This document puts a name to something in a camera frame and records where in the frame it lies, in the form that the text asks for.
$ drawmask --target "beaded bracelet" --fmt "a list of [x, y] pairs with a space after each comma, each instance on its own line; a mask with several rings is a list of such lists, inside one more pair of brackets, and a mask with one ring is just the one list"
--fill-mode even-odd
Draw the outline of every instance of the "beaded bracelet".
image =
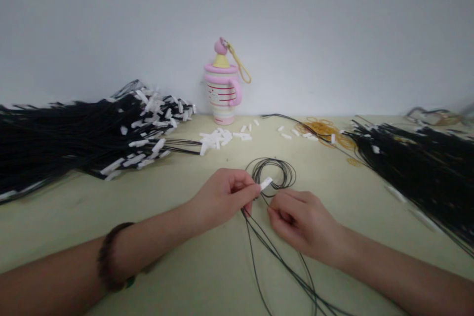
[[124, 287], [129, 288], [133, 285], [135, 281], [135, 276], [131, 276], [125, 282], [116, 281], [112, 276], [111, 268], [113, 243], [115, 237], [119, 234], [120, 231], [133, 224], [133, 222], [125, 222], [118, 226], [115, 226], [105, 236], [104, 242], [102, 243], [102, 247], [99, 250], [99, 257], [97, 258], [97, 262], [99, 263], [99, 278], [108, 291], [116, 292], [122, 290]]

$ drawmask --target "finger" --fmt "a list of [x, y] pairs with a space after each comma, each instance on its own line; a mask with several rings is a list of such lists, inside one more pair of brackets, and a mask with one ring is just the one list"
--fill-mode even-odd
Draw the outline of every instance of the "finger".
[[260, 194], [260, 185], [253, 184], [239, 190], [231, 195], [235, 210], [240, 210], [242, 207], [253, 201]]
[[281, 238], [291, 244], [298, 250], [301, 250], [304, 246], [304, 239], [298, 232], [298, 229], [285, 220], [283, 220], [279, 213], [273, 210], [271, 207], [267, 208], [268, 217], [270, 218], [270, 224]]
[[253, 185], [255, 182], [249, 173], [242, 169], [227, 169], [226, 174], [228, 175], [229, 183], [231, 188], [235, 183], [243, 183], [245, 186]]
[[294, 219], [297, 219], [307, 206], [304, 202], [301, 202], [288, 194], [278, 192], [272, 199], [272, 202], [270, 202], [270, 207], [273, 210], [280, 213], [287, 213]]
[[287, 223], [289, 223], [290, 225], [295, 222], [295, 219], [289, 213], [286, 213], [284, 211], [279, 211], [279, 214], [281, 218], [285, 220]]
[[245, 187], [246, 187], [246, 185], [244, 183], [236, 182], [234, 184], [234, 187], [231, 189], [231, 192], [236, 193], [236, 192], [238, 192], [239, 190], [242, 190]]
[[252, 203], [253, 203], [253, 200], [251, 202], [248, 202], [243, 208], [245, 210], [245, 213], [247, 216], [251, 216], [252, 215]]
[[308, 195], [303, 192], [299, 192], [293, 189], [283, 189], [280, 190], [279, 193], [290, 195], [291, 197], [302, 202], [309, 202]]

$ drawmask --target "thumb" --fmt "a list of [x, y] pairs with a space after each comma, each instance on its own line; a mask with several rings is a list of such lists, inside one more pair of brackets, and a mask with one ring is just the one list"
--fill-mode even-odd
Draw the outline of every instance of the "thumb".
[[301, 251], [304, 245], [304, 240], [298, 233], [297, 229], [283, 220], [280, 214], [271, 207], [267, 209], [267, 212], [268, 217], [270, 218], [270, 225], [275, 230], [276, 234], [291, 244], [294, 248]]
[[232, 201], [236, 210], [243, 208], [247, 203], [254, 200], [260, 194], [260, 185], [253, 184], [232, 194]]

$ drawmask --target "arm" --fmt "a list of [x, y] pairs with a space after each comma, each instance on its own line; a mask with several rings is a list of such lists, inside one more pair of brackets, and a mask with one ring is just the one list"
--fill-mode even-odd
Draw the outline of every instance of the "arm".
[[[158, 257], [231, 219], [260, 193], [244, 170], [219, 169], [186, 204], [121, 231], [112, 260], [116, 280], [139, 273]], [[0, 275], [0, 315], [77, 315], [107, 291], [98, 277], [103, 237]]]
[[474, 315], [474, 282], [338, 224], [311, 193], [280, 191], [273, 229], [302, 253], [368, 284], [412, 315]]

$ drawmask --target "yellow strap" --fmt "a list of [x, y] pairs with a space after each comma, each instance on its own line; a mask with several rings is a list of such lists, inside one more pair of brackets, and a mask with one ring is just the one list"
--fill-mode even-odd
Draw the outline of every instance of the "yellow strap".
[[[231, 53], [231, 55], [234, 57], [234, 60], [236, 61], [237, 65], [238, 65], [238, 70], [240, 71], [240, 76], [242, 77], [242, 80], [244, 82], [246, 82], [247, 84], [250, 84], [252, 82], [252, 77], [250, 76], [250, 73], [248, 72], [248, 70], [245, 69], [245, 67], [243, 66], [240, 59], [237, 57], [236, 51], [234, 50], [234, 47], [232, 47], [232, 45], [229, 42], [227, 42], [227, 48], [228, 48], [229, 52]], [[247, 73], [248, 81], [243, 76], [242, 69], [244, 69], [245, 72]]]

